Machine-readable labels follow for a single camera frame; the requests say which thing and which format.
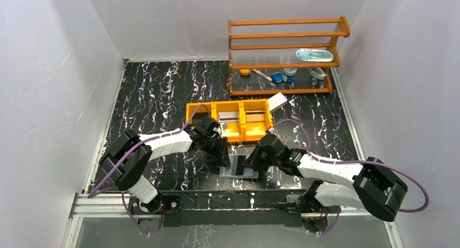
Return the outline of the yellow three-compartment organizer tray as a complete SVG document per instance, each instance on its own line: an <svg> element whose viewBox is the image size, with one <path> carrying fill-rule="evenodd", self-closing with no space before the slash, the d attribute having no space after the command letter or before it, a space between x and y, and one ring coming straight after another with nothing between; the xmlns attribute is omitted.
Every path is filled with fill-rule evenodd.
<svg viewBox="0 0 460 248"><path fill-rule="evenodd" d="M223 136L227 137L230 143L256 142L266 135L268 129L273 127L267 99L188 103L186 105L186 120L192 118L192 122L196 123L210 113L211 117L219 122L218 112L225 111L238 111L239 113L238 123L220 123L224 124ZM266 120L247 123L246 111L264 111Z"/></svg>

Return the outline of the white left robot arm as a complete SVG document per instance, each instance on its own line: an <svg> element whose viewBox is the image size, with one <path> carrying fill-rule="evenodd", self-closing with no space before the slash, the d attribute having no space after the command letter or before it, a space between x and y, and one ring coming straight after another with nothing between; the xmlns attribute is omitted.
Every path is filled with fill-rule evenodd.
<svg viewBox="0 0 460 248"><path fill-rule="evenodd" d="M152 206L161 200L161 192L143 175L147 164L156 158L176 153L203 151L214 166L229 167L227 137L220 123L209 115L197 123L174 131L142 136L125 131L99 160L105 180L118 191L128 192L140 202Z"/></svg>

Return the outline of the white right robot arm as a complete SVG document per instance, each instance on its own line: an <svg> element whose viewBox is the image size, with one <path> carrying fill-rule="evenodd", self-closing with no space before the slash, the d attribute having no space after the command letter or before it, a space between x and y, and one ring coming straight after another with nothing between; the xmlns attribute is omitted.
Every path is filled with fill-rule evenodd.
<svg viewBox="0 0 460 248"><path fill-rule="evenodd" d="M286 175L313 179L301 197L313 211L354 207L391 222L408 191L407 184L379 161L346 164L305 149L289 148L272 133L261 138L242 165L258 171L278 167Z"/></svg>

